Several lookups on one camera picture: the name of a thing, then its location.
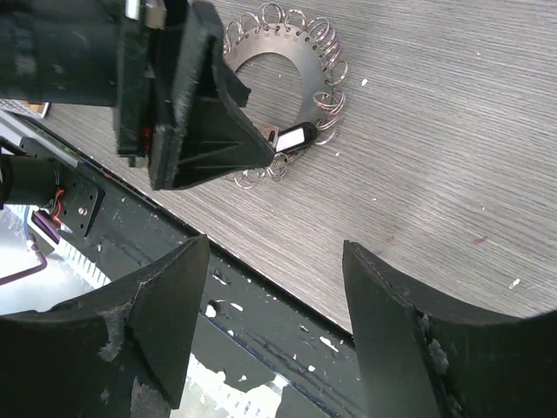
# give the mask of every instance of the red wire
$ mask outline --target red wire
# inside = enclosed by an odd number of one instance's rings
[[[60,196],[62,196],[64,193],[66,193],[66,191],[64,189],[60,189],[56,192],[56,195],[54,196],[54,200],[56,201],[56,206],[57,206],[57,212],[56,214],[52,215],[52,220],[54,220],[59,226],[62,225],[62,223],[58,219],[58,216],[60,216],[60,213],[62,212],[62,202],[60,201]]]

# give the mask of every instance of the scratch mark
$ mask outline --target scratch mark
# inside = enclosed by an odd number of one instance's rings
[[[84,47],[85,47],[86,50],[89,50],[91,48],[91,45],[89,44],[89,40],[86,37],[84,37],[83,34],[81,34],[79,32],[76,32],[76,31],[73,31],[71,34],[75,37],[78,37],[79,39],[81,39],[83,41]]]
[[[547,283],[550,283],[550,282],[551,282],[551,280],[548,280],[548,281],[545,281],[543,283],[540,283],[539,285],[533,285],[533,286],[527,287],[526,290],[534,289],[535,287],[544,286],[544,285],[546,285]]]

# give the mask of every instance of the white tag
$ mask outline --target white tag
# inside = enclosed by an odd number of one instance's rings
[[[139,20],[139,0],[127,0],[125,2],[125,16],[129,19]]]
[[[304,144],[304,129],[299,128],[296,131],[287,132],[278,136],[276,152],[282,152],[296,145]]]

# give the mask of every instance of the gray wood grain surface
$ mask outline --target gray wood grain surface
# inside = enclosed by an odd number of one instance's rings
[[[224,22],[258,6],[216,4]],[[108,110],[55,105],[45,123],[348,329],[343,239],[483,307],[555,308],[557,3],[284,6],[329,17],[351,71],[339,137],[281,182],[244,191],[221,179],[154,193],[145,172],[114,156]],[[301,96],[291,64],[261,57],[240,74],[254,90],[247,112],[256,125],[294,120]]]

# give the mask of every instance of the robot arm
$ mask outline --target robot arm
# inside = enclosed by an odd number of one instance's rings
[[[274,156],[240,110],[250,90],[223,38],[206,2],[2,1],[0,98],[110,106],[118,155],[148,158],[154,190],[185,189]]]

